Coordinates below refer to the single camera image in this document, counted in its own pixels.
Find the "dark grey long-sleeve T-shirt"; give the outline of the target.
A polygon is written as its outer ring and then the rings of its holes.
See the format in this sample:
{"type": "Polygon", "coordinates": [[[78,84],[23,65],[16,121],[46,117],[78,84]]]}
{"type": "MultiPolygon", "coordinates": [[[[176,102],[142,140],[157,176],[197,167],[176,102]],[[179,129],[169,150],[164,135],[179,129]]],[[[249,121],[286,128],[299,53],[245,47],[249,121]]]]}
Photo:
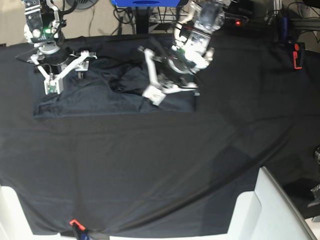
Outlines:
{"type": "Polygon", "coordinates": [[[155,112],[192,113],[196,109],[193,91],[168,94],[160,105],[143,96],[149,85],[145,58],[139,47],[155,50],[147,35],[78,37],[66,42],[73,51],[97,54],[83,78],[70,72],[60,94],[45,94],[44,78],[30,68],[28,79],[35,118],[63,118],[155,112]]]}

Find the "round grey chair base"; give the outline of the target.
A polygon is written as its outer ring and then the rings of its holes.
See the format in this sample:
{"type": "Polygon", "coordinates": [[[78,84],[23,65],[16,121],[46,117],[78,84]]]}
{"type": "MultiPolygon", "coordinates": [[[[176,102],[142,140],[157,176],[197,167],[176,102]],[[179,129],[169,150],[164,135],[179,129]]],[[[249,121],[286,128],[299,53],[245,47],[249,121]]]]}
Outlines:
{"type": "Polygon", "coordinates": [[[75,7],[77,10],[86,10],[93,7],[98,0],[74,0],[73,2],[77,3],[75,7]]]}

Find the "blue plastic bin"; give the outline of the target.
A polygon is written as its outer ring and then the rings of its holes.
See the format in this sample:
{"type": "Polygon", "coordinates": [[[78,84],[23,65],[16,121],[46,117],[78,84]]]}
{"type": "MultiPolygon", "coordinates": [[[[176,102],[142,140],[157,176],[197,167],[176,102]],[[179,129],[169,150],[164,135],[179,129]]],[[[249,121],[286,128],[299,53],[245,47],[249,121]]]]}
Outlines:
{"type": "Polygon", "coordinates": [[[176,7],[179,0],[111,0],[117,7],[176,7]]]}

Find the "black table cloth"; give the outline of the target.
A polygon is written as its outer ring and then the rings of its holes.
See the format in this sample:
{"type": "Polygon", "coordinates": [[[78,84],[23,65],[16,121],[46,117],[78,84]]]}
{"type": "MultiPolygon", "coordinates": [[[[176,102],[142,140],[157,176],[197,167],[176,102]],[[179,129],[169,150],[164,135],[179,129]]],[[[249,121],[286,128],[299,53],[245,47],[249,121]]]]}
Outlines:
{"type": "Polygon", "coordinates": [[[35,118],[26,43],[0,49],[0,182],[35,234],[78,220],[117,237],[225,234],[267,167],[302,216],[319,184],[320,55],[215,36],[194,112],[35,118]]]}

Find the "red and black clamp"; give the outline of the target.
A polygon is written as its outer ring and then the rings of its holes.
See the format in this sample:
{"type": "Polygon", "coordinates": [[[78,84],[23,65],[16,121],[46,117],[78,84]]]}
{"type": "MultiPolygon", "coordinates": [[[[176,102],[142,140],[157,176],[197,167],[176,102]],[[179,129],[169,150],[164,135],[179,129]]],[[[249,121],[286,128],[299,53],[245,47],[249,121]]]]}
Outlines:
{"type": "Polygon", "coordinates": [[[305,55],[305,43],[297,42],[292,44],[292,59],[293,59],[293,68],[295,70],[300,70],[303,68],[304,55],[305,55]]]}

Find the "white foam block left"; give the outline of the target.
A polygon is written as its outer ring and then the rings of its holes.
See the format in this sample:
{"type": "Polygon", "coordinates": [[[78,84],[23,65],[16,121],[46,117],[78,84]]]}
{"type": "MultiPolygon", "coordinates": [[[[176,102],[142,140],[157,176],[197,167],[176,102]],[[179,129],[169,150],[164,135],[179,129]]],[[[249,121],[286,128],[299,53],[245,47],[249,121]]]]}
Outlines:
{"type": "Polygon", "coordinates": [[[61,240],[59,234],[34,235],[16,192],[8,186],[0,187],[1,240],[61,240]]]}

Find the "blue clamp at bottom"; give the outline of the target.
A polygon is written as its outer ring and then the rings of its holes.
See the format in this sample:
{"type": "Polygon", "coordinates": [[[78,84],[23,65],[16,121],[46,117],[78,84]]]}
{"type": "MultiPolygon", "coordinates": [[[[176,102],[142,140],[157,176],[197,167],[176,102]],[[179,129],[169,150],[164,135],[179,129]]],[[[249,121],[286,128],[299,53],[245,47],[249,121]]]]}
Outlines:
{"type": "Polygon", "coordinates": [[[80,224],[76,219],[72,219],[69,224],[72,226],[72,231],[77,240],[90,240],[86,228],[80,224]]]}

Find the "black table leg post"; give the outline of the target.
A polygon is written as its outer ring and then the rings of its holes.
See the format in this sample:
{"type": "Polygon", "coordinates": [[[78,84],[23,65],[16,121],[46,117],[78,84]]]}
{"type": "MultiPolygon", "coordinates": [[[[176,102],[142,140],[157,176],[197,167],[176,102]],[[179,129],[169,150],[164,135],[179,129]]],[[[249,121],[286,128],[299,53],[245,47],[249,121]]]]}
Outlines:
{"type": "Polygon", "coordinates": [[[135,27],[137,34],[149,33],[149,19],[153,12],[153,7],[135,7],[133,10],[135,17],[135,27]]]}

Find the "aluminium frame rail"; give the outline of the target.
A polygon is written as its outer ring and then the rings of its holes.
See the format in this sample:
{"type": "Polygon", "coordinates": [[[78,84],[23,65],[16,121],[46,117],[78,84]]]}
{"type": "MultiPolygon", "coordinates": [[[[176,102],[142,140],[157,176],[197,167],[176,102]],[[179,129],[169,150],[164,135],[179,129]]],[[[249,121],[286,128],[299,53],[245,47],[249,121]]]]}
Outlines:
{"type": "Polygon", "coordinates": [[[320,31],[319,17],[294,18],[290,19],[289,23],[295,30],[320,31]]]}

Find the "grey metal bracket right edge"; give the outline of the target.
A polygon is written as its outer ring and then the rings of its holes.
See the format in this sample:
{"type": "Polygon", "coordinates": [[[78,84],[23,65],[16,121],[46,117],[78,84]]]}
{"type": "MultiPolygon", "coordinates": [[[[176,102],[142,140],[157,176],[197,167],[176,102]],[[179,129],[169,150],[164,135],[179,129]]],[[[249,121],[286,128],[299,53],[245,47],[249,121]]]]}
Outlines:
{"type": "Polygon", "coordinates": [[[320,185],[315,186],[310,191],[314,197],[314,200],[307,205],[308,208],[311,208],[320,204],[320,185]]]}

